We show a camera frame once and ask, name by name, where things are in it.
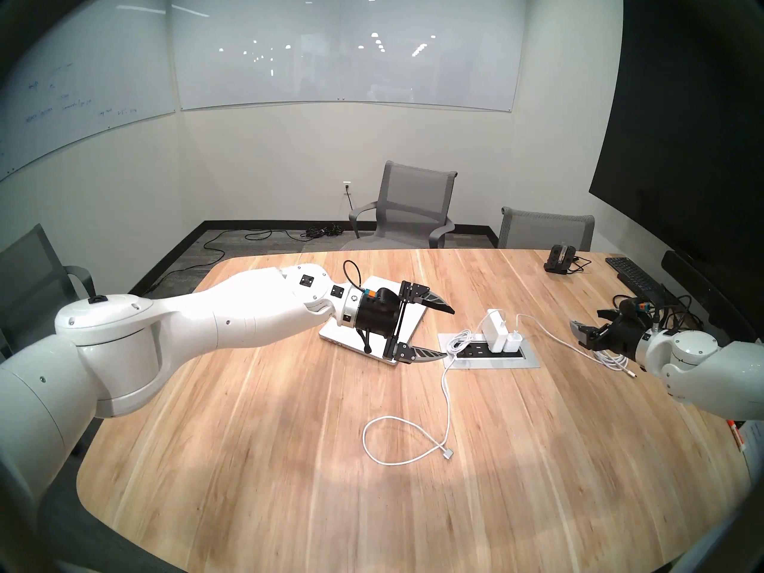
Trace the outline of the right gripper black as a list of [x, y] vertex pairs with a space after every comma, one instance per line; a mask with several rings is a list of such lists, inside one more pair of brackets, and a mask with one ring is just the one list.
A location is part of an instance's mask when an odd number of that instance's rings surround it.
[[634, 316], [619, 309], [600, 309], [599, 318], [608, 321], [598, 334], [598, 327], [588, 326], [577, 320], [570, 320], [570, 329], [581, 347], [591, 347], [595, 352], [613, 352], [629, 360], [636, 360], [636, 349], [649, 330], [649, 315], [637, 312]]

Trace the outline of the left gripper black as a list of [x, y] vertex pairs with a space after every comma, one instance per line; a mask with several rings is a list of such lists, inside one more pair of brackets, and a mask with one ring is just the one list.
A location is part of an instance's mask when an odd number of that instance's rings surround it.
[[388, 288], [375, 291], [362, 289], [355, 314], [355, 329], [364, 343], [364, 353], [369, 355], [372, 352], [370, 337], [371, 334], [376, 334], [385, 339], [383, 358], [389, 360], [414, 364], [440, 361], [448, 357], [446, 353], [400, 341], [402, 320], [409, 303], [451, 315], [455, 314], [454, 309], [441, 296], [422, 284], [403, 281], [400, 294]]

